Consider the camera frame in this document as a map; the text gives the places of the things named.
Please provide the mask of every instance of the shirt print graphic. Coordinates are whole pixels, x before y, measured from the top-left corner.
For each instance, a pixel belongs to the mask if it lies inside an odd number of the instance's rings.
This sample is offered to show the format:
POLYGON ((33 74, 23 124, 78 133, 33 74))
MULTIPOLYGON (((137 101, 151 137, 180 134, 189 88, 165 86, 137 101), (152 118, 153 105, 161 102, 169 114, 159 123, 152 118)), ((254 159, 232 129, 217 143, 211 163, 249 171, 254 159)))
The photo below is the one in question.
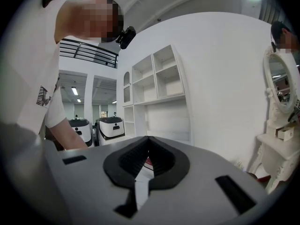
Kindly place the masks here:
POLYGON ((48 91, 43 86, 41 86, 38 92, 37 105, 48 108, 50 101, 51 97, 49 96, 48 91))

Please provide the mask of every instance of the white pillar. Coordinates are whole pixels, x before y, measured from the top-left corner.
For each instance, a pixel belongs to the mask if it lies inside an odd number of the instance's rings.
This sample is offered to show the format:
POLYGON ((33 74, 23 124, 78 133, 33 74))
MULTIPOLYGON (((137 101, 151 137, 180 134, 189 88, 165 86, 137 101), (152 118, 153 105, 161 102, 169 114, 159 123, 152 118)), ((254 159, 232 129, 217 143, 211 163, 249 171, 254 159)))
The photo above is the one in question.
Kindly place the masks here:
POLYGON ((93 115, 92 115, 92 93, 93 93, 94 75, 88 74, 84 92, 84 118, 90 122, 92 131, 93 115))

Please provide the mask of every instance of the white t-shirt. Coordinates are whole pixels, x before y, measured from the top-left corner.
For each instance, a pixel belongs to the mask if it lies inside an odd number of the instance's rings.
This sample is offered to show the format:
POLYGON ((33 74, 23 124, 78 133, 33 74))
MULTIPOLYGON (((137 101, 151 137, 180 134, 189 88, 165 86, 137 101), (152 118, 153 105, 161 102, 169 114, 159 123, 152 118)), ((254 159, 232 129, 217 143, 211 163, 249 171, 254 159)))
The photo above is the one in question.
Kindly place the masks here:
POLYGON ((1 42, 0 120, 39 133, 65 119, 59 76, 59 44, 54 32, 59 9, 66 0, 27 0, 1 42))

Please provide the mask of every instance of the person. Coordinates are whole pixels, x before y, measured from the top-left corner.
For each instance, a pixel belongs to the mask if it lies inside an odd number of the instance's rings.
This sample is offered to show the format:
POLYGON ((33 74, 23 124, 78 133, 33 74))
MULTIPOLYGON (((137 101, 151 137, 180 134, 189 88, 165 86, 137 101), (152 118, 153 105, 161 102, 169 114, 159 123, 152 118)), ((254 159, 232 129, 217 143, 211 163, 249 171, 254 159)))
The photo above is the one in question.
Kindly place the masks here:
POLYGON ((7 27, 0 54, 0 121, 45 137, 45 126, 65 149, 87 148, 65 116, 59 47, 66 36, 116 38, 123 15, 113 0, 25 0, 7 27))
POLYGON ((297 37, 282 22, 275 21, 271 26, 271 33, 277 48, 288 49, 291 52, 300 51, 297 37))

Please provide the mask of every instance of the balcony railing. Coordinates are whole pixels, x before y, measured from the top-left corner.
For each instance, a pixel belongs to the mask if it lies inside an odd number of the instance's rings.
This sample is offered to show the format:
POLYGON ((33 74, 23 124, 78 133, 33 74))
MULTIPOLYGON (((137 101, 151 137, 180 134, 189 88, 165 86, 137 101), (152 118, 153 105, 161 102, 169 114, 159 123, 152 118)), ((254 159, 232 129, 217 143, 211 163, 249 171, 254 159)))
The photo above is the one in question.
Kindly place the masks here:
POLYGON ((117 68, 118 64, 118 54, 101 47, 66 38, 60 42, 60 56, 95 62, 111 68, 117 68))

